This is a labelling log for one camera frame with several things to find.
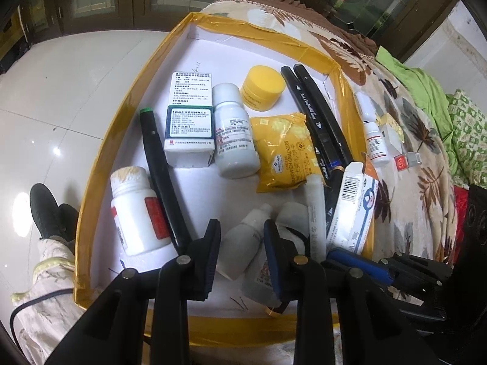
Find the black marker green cap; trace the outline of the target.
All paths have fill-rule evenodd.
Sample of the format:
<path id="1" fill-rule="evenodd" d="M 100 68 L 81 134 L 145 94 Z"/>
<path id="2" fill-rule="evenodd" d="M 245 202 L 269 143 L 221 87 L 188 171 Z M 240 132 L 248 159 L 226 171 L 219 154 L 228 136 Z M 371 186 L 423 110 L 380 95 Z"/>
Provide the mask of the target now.
<path id="1" fill-rule="evenodd" d="M 159 137 L 153 110 L 150 108 L 142 109 L 139 112 L 139 123 L 153 188 L 168 224 L 173 246 L 179 255 L 183 255 L 187 252 L 192 239 L 169 174 L 169 165 Z"/>

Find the white nasal spray bottle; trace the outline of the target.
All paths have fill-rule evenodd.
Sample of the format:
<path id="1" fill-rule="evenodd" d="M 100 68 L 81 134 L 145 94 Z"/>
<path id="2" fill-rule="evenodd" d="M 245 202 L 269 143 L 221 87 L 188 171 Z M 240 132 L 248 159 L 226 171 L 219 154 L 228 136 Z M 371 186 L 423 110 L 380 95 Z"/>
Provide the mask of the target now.
<path id="1" fill-rule="evenodd" d="M 229 280 L 236 280 L 248 268 L 263 239 L 264 223 L 271 218 L 273 208 L 264 203 L 252 209 L 239 225 L 225 233 L 216 271 Z"/>

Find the small white pill bottle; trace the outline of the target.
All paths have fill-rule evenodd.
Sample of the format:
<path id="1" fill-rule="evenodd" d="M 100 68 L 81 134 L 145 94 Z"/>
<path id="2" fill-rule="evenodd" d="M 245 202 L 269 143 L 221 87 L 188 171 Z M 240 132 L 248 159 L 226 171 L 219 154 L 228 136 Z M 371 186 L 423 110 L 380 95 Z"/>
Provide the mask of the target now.
<path id="1" fill-rule="evenodd" d="M 145 168 L 126 166 L 110 175 L 110 211 L 124 252 L 138 256 L 171 243 L 168 224 Z"/>

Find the white blue ointment box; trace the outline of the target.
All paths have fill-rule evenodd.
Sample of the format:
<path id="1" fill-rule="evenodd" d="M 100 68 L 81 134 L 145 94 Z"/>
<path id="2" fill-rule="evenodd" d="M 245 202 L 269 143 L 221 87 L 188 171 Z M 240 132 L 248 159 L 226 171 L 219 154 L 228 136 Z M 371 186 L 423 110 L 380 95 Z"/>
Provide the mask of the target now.
<path id="1" fill-rule="evenodd" d="M 327 233 L 327 251 L 344 249 L 360 255 L 366 244 L 377 200 L 378 175 L 369 157 L 344 171 L 338 202 Z"/>

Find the white slim tube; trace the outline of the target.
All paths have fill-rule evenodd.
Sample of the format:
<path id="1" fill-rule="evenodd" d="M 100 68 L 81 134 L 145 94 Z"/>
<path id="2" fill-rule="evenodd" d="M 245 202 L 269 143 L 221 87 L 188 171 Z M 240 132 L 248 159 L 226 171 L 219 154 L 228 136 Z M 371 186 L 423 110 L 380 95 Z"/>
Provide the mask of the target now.
<path id="1" fill-rule="evenodd" d="M 310 257 L 321 263 L 327 254 L 326 208 L 321 175 L 312 174 L 306 177 L 305 199 L 309 214 Z"/>

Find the black twin marker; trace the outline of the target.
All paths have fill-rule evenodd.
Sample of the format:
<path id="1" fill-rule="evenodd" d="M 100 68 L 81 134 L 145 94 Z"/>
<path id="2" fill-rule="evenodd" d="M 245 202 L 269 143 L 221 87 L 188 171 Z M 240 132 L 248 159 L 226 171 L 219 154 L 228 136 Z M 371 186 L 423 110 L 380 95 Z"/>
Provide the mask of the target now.
<path id="1" fill-rule="evenodd" d="M 317 109 L 313 107 L 308 92 L 292 69 L 289 66 L 281 67 L 281 75 L 299 111 L 305 115 L 306 126 L 310 132 L 320 170 L 325 180 L 329 181 L 333 169 L 341 165 L 341 160 L 335 151 L 331 137 L 325 129 L 324 122 Z"/>
<path id="2" fill-rule="evenodd" d="M 328 130 L 329 136 L 334 143 L 338 156 L 342 161 L 342 165 L 344 167 L 348 166 L 351 162 L 353 162 L 352 154 L 343 135 L 342 129 L 340 128 L 334 113 L 330 109 L 328 102 L 324 98 L 323 93 L 320 91 L 313 78 L 311 78 L 311 75 L 303 64 L 295 64 L 294 72 L 300 82 L 304 85 L 304 88 L 308 92 L 311 101 L 314 103 L 314 107 L 324 119 L 324 126 Z"/>

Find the yellow snack packet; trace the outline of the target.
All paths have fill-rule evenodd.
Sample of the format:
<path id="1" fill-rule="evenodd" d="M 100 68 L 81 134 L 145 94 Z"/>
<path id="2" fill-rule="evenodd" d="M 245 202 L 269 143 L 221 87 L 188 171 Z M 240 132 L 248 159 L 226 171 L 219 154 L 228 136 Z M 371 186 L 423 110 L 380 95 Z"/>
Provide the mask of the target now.
<path id="1" fill-rule="evenodd" d="M 321 173 L 304 114 L 254 117 L 251 126 L 261 164 L 257 192 L 295 189 Z"/>

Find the large white medicine bottle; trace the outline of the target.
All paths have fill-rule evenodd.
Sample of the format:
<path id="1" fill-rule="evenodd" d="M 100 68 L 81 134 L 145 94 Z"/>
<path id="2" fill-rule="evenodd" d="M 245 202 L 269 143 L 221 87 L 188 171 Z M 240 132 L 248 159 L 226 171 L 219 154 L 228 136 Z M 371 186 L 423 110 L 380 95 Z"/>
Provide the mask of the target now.
<path id="1" fill-rule="evenodd" d="M 214 160 L 219 175 L 231 180 L 254 175 L 260 168 L 260 160 L 239 88 L 227 82 L 215 85 L 212 88 L 212 100 L 215 121 Z"/>

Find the yellow cream jar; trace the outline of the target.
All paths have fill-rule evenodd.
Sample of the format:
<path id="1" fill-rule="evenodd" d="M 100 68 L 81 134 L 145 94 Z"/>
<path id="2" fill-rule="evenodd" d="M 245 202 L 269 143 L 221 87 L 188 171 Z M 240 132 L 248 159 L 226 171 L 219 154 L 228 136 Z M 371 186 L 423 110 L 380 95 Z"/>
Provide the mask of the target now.
<path id="1" fill-rule="evenodd" d="M 248 71 L 240 89 L 243 103 L 256 111 L 270 110 L 286 87 L 282 75 L 275 69 L 256 65 Z"/>

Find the black marker blue cap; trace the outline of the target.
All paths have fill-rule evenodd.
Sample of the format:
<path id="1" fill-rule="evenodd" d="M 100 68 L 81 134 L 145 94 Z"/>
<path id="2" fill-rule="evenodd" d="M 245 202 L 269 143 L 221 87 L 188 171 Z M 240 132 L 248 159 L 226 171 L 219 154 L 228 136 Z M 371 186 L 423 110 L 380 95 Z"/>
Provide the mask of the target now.
<path id="1" fill-rule="evenodd" d="M 339 192 L 342 185 L 344 168 L 342 166 L 335 167 L 325 180 L 324 196 L 325 196 L 325 217 L 326 217 L 326 232 L 329 231 L 333 221 L 334 212 L 338 203 Z"/>

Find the leaf pattern beige blanket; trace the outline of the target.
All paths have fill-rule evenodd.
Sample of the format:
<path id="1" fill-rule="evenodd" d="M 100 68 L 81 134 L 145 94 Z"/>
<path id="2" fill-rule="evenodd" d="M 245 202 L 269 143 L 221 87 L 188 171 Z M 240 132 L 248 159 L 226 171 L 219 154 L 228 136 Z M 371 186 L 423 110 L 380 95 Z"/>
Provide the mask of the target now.
<path id="1" fill-rule="evenodd" d="M 457 210 L 446 146 L 410 92 L 377 61 L 377 44 L 298 0 L 216 0 L 202 11 L 286 34 L 339 65 L 351 94 L 369 97 L 390 159 L 377 167 L 372 259 L 400 252 L 452 266 Z"/>

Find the yellow taped white tray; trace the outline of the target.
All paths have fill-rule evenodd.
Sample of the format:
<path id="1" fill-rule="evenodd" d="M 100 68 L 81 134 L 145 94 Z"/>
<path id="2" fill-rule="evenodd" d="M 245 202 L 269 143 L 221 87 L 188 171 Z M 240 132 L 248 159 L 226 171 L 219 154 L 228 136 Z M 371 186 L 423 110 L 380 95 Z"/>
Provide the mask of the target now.
<path id="1" fill-rule="evenodd" d="M 87 182 L 77 228 L 74 301 L 90 307 L 122 267 L 156 269 L 172 259 L 172 245 L 128 255 L 111 211 L 110 175 L 125 166 L 146 166 L 139 111 L 153 110 L 169 173 L 187 229 L 204 235 L 212 218 L 223 229 L 238 224 L 253 208 L 303 201 L 301 190 L 257 191 L 258 177 L 226 179 L 214 162 L 219 150 L 212 88 L 242 85 L 257 65 L 279 69 L 303 64 L 342 125 L 352 155 L 366 150 L 363 125 L 341 64 L 311 43 L 222 16 L 188 14 L 165 37 L 141 69 L 119 106 Z"/>

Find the red quilted cushion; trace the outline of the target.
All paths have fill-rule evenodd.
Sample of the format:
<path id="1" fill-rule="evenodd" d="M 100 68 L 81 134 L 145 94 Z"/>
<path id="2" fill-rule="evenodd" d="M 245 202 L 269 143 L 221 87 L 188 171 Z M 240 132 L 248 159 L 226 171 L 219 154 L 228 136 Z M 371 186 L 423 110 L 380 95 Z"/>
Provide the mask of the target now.
<path id="1" fill-rule="evenodd" d="M 457 210 L 457 231 L 456 231 L 456 239 L 455 239 L 453 258 L 452 258 L 453 264 L 457 262 L 457 258 L 460 253 L 461 242 L 463 241 L 463 237 L 464 237 L 463 225 L 466 219 L 466 209 L 468 204 L 468 190 L 465 188 L 460 188 L 459 186 L 454 186 L 454 194 L 455 194 L 456 210 Z"/>

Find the silver red small box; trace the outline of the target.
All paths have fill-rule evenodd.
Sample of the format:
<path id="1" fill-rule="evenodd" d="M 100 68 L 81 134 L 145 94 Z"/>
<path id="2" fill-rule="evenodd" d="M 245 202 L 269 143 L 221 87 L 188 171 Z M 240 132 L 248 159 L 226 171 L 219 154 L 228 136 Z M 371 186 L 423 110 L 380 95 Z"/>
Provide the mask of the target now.
<path id="1" fill-rule="evenodd" d="M 394 164 L 398 172 L 411 167 L 420 166 L 422 159 L 418 152 L 406 152 L 394 157 Z"/>

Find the green bed sheet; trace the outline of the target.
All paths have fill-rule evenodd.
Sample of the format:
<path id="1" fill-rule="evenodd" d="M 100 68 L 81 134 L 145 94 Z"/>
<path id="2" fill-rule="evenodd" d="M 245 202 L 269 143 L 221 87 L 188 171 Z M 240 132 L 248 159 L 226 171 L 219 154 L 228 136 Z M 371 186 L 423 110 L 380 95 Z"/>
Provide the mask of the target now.
<path id="1" fill-rule="evenodd" d="M 454 127 L 448 113 L 448 99 L 439 82 L 421 68 L 410 68 L 402 64 L 391 53 L 380 46 L 376 61 L 391 72 L 407 89 L 415 105 L 435 124 L 435 129 L 447 151 L 452 179 L 456 186 L 468 188 L 470 184 L 461 168 L 454 147 Z"/>

